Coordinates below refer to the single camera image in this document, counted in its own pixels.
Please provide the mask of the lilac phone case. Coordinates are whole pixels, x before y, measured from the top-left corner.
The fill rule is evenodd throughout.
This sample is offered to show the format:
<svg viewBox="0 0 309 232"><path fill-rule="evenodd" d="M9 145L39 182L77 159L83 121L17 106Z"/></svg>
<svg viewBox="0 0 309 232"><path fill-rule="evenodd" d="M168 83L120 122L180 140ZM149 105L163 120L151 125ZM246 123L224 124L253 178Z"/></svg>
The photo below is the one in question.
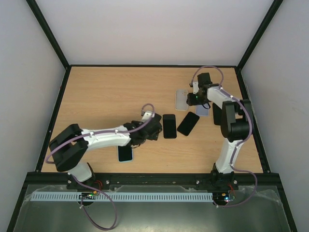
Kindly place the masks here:
<svg viewBox="0 0 309 232"><path fill-rule="evenodd" d="M196 106L196 115L198 116L208 116L209 107L207 105L197 105Z"/></svg>

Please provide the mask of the black bare phone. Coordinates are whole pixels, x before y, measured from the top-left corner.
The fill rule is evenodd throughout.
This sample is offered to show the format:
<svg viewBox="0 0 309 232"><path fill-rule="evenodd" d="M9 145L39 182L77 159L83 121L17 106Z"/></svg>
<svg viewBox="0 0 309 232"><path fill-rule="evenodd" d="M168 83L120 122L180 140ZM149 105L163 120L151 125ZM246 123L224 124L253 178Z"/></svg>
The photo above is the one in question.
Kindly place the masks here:
<svg viewBox="0 0 309 232"><path fill-rule="evenodd" d="M188 112L184 117L183 121L177 127L177 132L181 133L184 136L188 136L197 122L199 121L200 116L196 115L193 112Z"/></svg>

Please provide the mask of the black phone case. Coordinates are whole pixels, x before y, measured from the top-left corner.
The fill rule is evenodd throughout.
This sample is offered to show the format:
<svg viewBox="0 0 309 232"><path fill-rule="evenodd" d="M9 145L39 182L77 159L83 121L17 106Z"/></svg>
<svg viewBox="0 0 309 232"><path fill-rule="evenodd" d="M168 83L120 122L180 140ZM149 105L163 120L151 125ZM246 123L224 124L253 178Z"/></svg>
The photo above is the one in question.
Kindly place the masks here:
<svg viewBox="0 0 309 232"><path fill-rule="evenodd" d="M213 122L216 126L221 125L221 118L222 118L222 110L219 106L215 103L212 104L212 111L213 111Z"/></svg>

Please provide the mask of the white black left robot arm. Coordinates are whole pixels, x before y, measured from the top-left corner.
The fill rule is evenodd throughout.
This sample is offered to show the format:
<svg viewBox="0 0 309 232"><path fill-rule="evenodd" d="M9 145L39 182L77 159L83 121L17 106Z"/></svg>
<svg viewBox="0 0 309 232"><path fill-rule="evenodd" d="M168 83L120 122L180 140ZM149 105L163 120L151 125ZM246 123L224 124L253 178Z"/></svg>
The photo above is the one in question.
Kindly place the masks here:
<svg viewBox="0 0 309 232"><path fill-rule="evenodd" d="M162 131L162 116L147 111L140 121L131 121L116 128L104 130L82 129L71 124L49 143L51 162L58 172L69 172L80 182L92 177L90 165L82 163L85 152L110 147L136 147L146 140L158 139Z"/></svg>

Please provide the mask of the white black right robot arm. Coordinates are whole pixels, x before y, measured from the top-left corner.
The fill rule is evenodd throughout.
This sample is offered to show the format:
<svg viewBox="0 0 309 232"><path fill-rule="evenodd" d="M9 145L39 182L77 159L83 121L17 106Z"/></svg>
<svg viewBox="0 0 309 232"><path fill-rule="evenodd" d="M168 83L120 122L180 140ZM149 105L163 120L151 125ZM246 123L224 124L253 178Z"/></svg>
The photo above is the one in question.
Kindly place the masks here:
<svg viewBox="0 0 309 232"><path fill-rule="evenodd" d="M228 93L219 84L211 81L208 72L197 76L192 82L192 93L188 93L186 103L189 106L212 103L213 121L220 126L224 137L218 160L211 171L210 183L215 189L222 189L234 183L236 159L243 144L253 133L252 107L249 100L240 100Z"/></svg>

